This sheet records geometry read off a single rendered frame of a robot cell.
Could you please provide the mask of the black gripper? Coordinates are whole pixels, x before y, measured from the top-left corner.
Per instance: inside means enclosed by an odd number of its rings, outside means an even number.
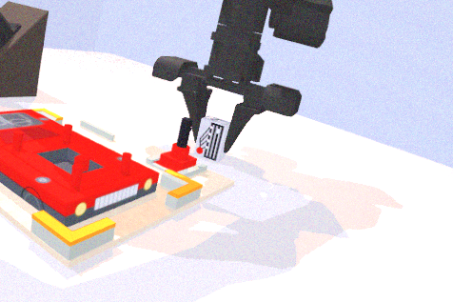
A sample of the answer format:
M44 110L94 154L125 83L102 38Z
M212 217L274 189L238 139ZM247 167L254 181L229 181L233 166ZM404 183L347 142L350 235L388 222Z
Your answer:
M204 69L198 68L197 61L177 56L160 56L155 61L152 77L169 82L181 77L176 90L184 97L195 143L213 92L207 86L243 95L244 101L235 106L232 115L224 153L229 152L254 114L272 111L293 117L298 112L302 99L299 90L276 83L266 87L250 83L262 37L257 32L217 24L216 31L211 32L213 44Z

